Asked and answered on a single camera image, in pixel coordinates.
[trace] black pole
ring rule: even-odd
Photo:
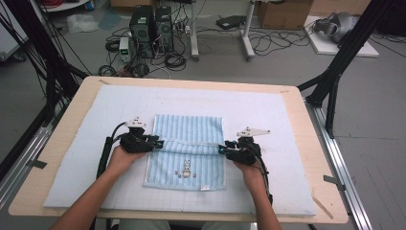
[[[339,80],[394,2],[395,0],[372,0],[328,69],[322,75],[298,86],[299,90],[303,91],[316,85],[313,92],[306,97],[306,101],[315,107],[321,107],[323,100],[329,95],[326,129],[330,138],[334,138],[333,122]]]

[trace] metal rail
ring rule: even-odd
[[[344,158],[341,151],[338,148],[335,139],[329,137],[326,130],[326,115],[322,108],[311,107],[310,110],[314,113],[317,120],[318,128],[322,133],[322,137],[325,141],[330,162],[334,167],[335,174],[338,177],[339,182],[346,186],[346,190],[343,193],[346,195],[348,205],[351,209],[352,216],[355,223],[360,230],[372,230],[370,220],[368,219],[367,213],[362,205],[361,199],[356,192],[355,186],[352,183],[350,173],[347,169]]]

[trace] blue striped towel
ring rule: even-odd
[[[173,190],[225,189],[222,119],[156,115],[154,135],[164,147],[148,157],[146,187]]]

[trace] floor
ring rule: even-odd
[[[234,14],[225,14],[211,4],[204,7],[198,25],[215,27],[219,15]],[[245,14],[245,7],[245,4],[235,4],[233,11]],[[114,17],[107,10],[87,12],[77,8],[54,13],[53,18],[63,26],[66,16],[75,13],[94,15],[97,22],[105,21],[106,16],[110,19]],[[110,21],[117,22],[117,25],[104,25],[103,30],[64,36],[91,73],[97,73],[99,67],[105,64],[105,39],[128,25],[128,19],[116,19]],[[253,27],[257,26],[258,21],[254,18]],[[406,98],[403,89],[406,83],[406,44],[377,41],[403,57],[370,40],[379,57],[356,57],[344,73],[339,86],[334,132],[372,228],[400,230],[406,226],[406,123],[403,122],[406,116],[406,103],[403,101]],[[70,63],[82,68],[73,52],[66,45],[64,47]],[[334,58],[316,55],[311,45],[307,45],[292,46],[246,61],[238,34],[213,32],[199,34],[199,48],[200,59],[193,61],[190,46],[187,46],[185,70],[169,71],[170,75],[155,71],[149,77],[299,85],[323,73]],[[119,61],[113,64],[114,67],[122,65]],[[306,90],[303,95],[309,93],[311,90]],[[0,63],[0,100],[0,160],[3,160],[45,103],[34,69],[28,61]],[[10,202],[0,211],[1,229],[32,229],[33,226],[45,229],[55,221],[54,218],[11,217],[7,211]],[[315,226],[327,230],[356,229],[351,221],[345,225]],[[309,228],[305,224],[284,223],[283,229]]]

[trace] wooden board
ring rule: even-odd
[[[277,93],[283,97],[286,111],[292,125],[296,144],[304,164],[304,171],[316,207],[316,216],[307,218],[280,217],[282,222],[344,223],[348,221],[347,211],[334,184],[326,183],[323,175],[330,175],[325,155],[314,127],[307,114],[302,96],[294,86],[225,83],[187,80],[139,80],[89,77],[80,87],[76,97],[59,122],[39,160],[47,162],[44,170],[33,168],[11,204],[9,212],[22,216],[60,216],[65,209],[42,206],[54,182],[59,164],[72,144],[78,128],[96,98],[100,87],[105,84],[142,85],[166,88],[221,89],[245,92]],[[197,214],[177,212],[101,210],[101,218],[116,219],[186,219],[254,221],[254,215],[245,214]]]

